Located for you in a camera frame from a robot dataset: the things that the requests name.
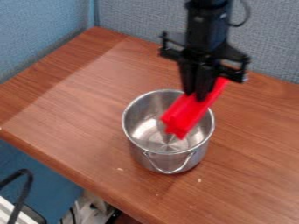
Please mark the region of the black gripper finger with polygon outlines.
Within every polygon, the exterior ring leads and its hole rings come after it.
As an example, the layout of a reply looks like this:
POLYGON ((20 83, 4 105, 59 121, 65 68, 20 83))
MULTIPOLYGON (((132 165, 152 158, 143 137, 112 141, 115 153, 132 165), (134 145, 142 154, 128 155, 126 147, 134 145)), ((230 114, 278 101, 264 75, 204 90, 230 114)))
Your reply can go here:
POLYGON ((187 95, 195 91, 196 68, 198 66, 190 61, 182 60, 179 62, 182 89, 187 95))
POLYGON ((203 101, 214 88, 215 69, 210 66, 198 66, 195 95, 196 100, 203 101))

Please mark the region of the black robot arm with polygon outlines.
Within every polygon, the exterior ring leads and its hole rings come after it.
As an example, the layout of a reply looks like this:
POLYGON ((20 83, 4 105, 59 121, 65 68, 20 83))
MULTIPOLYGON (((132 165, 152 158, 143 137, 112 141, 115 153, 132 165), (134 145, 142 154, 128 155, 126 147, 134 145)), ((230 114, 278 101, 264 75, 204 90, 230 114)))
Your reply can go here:
POLYGON ((162 57, 178 63, 182 89, 204 101, 219 77, 242 83, 246 80, 250 56, 228 42, 231 28, 240 27, 250 17, 244 0, 246 17, 239 24, 230 21, 232 0, 188 0, 187 29, 184 33, 163 31, 162 57))

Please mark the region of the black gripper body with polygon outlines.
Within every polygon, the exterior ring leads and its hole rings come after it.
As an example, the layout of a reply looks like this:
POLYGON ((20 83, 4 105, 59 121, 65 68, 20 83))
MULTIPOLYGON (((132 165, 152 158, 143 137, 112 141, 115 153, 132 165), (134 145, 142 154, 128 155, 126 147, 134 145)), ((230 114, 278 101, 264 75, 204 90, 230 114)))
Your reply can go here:
POLYGON ((215 69, 215 77, 242 83, 246 80, 250 57, 228 43, 231 8, 188 8, 186 33, 164 31, 160 56, 190 61, 215 69))

